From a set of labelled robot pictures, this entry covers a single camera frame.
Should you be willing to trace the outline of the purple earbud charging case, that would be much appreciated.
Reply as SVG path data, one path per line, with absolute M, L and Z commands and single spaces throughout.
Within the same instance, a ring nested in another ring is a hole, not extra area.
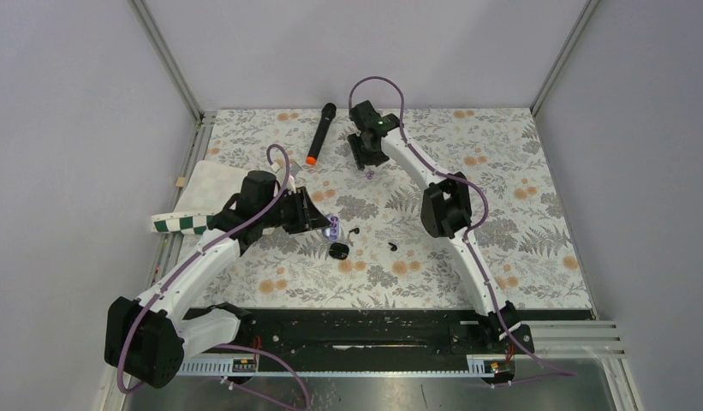
M 322 234 L 329 241 L 336 242 L 341 236 L 339 219 L 337 216 L 332 214 L 329 214 L 326 217 L 329 220 L 330 225 L 322 230 Z

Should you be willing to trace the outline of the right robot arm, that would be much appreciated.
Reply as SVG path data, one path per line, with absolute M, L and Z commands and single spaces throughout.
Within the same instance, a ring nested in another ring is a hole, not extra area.
M 420 220 L 427 234 L 450 250 L 459 278 L 470 294 L 480 320 L 479 340 L 487 351 L 499 353 L 510 344 L 519 352 L 534 352 L 530 328 L 523 324 L 515 306 L 489 273 L 474 239 L 473 211 L 469 191 L 481 190 L 461 172 L 450 173 L 423 152 L 405 134 L 399 117 L 377 112 L 370 101 L 349 111 L 358 132 L 349 136 L 359 170 L 389 160 L 412 178 L 422 191 Z

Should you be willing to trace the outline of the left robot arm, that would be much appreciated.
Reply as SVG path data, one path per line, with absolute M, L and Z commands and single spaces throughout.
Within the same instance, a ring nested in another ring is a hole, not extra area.
M 209 283 L 233 265 L 267 229 L 289 235 L 327 229 L 331 220 L 304 187 L 291 188 L 268 171 L 248 172 L 238 193 L 211 218 L 194 253 L 130 300 L 117 298 L 108 310 L 104 361 L 153 388 L 162 388 L 183 361 L 225 344 L 241 352 L 253 343 L 252 316 L 229 303 L 186 315 Z

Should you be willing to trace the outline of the black earbud charging case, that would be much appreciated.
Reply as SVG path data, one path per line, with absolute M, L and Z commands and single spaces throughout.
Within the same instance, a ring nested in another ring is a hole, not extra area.
M 348 258 L 350 248 L 347 244 L 341 242 L 333 242 L 329 246 L 328 255 L 337 260 L 345 260 Z

